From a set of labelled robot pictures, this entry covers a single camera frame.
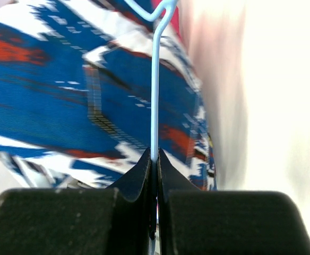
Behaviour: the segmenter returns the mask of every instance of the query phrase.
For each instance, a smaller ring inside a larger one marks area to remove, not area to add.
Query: pink fabric
[[[152,0],[154,8],[156,8],[162,0]],[[179,15],[178,8],[176,8],[173,18],[171,19],[171,26],[175,29],[178,37],[181,39],[180,27],[179,27]]]

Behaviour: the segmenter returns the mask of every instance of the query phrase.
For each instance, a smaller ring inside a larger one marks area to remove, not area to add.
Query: light blue wire
[[[154,164],[157,163],[159,151],[159,61],[160,61],[160,39],[175,12],[178,0],[162,0],[153,13],[148,13],[134,0],[124,0],[136,13],[147,21],[156,20],[166,10],[166,14],[160,21],[154,33],[153,53],[151,60],[151,139],[150,158]]]

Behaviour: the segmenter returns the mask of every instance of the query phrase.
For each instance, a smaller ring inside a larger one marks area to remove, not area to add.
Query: patterned fabric
[[[123,0],[0,9],[0,159],[22,185],[104,188],[136,164],[150,143],[153,26]],[[160,58],[159,146],[214,189],[201,84],[171,27]]]

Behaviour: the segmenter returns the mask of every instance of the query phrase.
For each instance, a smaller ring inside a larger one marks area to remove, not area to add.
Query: blue and white patterned cloth
[[[137,3],[152,12],[150,0]],[[155,26],[124,0],[0,9],[0,159],[23,186],[104,188],[136,164],[150,143]],[[159,82],[159,146],[196,186],[215,189],[201,83],[170,26]]]

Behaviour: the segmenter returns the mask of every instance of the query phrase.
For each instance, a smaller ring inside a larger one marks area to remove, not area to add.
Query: white background
[[[310,0],[179,6],[204,82],[218,188],[288,194],[310,235]]]

